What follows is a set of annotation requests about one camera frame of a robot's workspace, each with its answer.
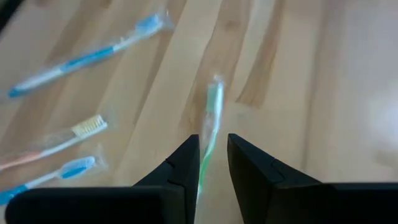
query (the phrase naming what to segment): wood grain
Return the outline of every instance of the wood grain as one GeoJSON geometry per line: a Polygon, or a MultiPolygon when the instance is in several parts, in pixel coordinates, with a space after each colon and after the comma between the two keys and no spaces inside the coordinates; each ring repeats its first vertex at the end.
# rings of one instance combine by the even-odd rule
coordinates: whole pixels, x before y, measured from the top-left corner
{"type": "Polygon", "coordinates": [[[397,179],[393,0],[28,0],[0,36],[1,93],[31,73],[117,40],[158,8],[169,10],[173,32],[23,99],[2,101],[1,154],[97,113],[111,128],[5,170],[0,190],[98,144],[107,172],[46,186],[133,185],[200,133],[215,75],[226,83],[226,99],[197,223],[243,222],[229,177],[228,133],[320,180],[397,179]]]}

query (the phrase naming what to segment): plastic packaging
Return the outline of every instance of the plastic packaging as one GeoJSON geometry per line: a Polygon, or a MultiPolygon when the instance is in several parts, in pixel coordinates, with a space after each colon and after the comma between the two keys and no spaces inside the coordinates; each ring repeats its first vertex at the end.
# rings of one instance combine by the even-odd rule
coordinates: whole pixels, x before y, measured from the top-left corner
{"type": "Polygon", "coordinates": [[[108,164],[105,161],[101,146],[98,146],[96,150],[91,151],[89,155],[83,153],[77,159],[64,163],[64,165],[57,170],[48,172],[17,187],[0,192],[0,206],[6,205],[17,194],[33,189],[34,187],[39,187],[51,180],[58,179],[66,182],[72,179],[83,178],[87,175],[99,174],[107,170],[107,168],[108,164]]]}
{"type": "Polygon", "coordinates": [[[136,24],[134,30],[128,33],[128,35],[120,37],[118,42],[108,44],[105,47],[100,47],[98,50],[94,50],[65,63],[52,66],[51,68],[45,69],[42,72],[39,72],[25,80],[16,83],[9,89],[6,98],[10,99],[24,96],[31,91],[53,82],[71,72],[75,72],[81,68],[107,59],[112,55],[130,47],[132,44],[135,44],[143,39],[148,39],[162,30],[172,29],[174,29],[174,25],[170,20],[168,12],[166,10],[157,12],[146,17],[145,19],[140,20],[136,24]]]}
{"type": "Polygon", "coordinates": [[[210,162],[213,151],[216,147],[217,135],[221,126],[221,116],[224,105],[224,82],[219,75],[216,75],[208,85],[206,113],[203,120],[203,129],[200,138],[202,161],[200,164],[198,197],[203,190],[206,170],[210,162]]]}
{"type": "Polygon", "coordinates": [[[39,141],[27,144],[22,149],[0,156],[0,171],[60,152],[115,126],[115,123],[111,115],[97,114],[73,127],[49,134],[39,141]]]}

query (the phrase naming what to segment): blue toothbrush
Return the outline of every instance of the blue toothbrush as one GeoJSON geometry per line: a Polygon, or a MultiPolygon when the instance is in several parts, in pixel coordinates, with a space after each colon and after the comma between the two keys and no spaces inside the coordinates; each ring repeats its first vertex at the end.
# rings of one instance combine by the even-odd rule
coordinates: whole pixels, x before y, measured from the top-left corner
{"type": "Polygon", "coordinates": [[[39,177],[35,180],[29,181],[24,185],[20,185],[18,187],[14,187],[13,189],[1,192],[0,205],[6,205],[17,194],[32,189],[51,179],[54,178],[71,179],[73,177],[78,177],[79,175],[83,175],[87,170],[93,168],[94,166],[95,166],[95,158],[93,156],[70,161],[64,164],[59,170],[43,175],[42,177],[39,177]]]}
{"type": "Polygon", "coordinates": [[[114,45],[109,45],[80,58],[70,60],[66,63],[56,65],[55,67],[47,70],[44,73],[34,75],[14,85],[8,92],[8,97],[17,98],[28,94],[30,91],[54,81],[68,73],[75,72],[83,67],[92,65],[93,63],[102,61],[121,50],[128,48],[130,45],[136,43],[139,40],[146,39],[156,34],[158,31],[164,27],[170,27],[171,21],[166,15],[154,14],[139,21],[136,24],[134,32],[129,35],[126,39],[121,39],[121,41],[114,45]]]}

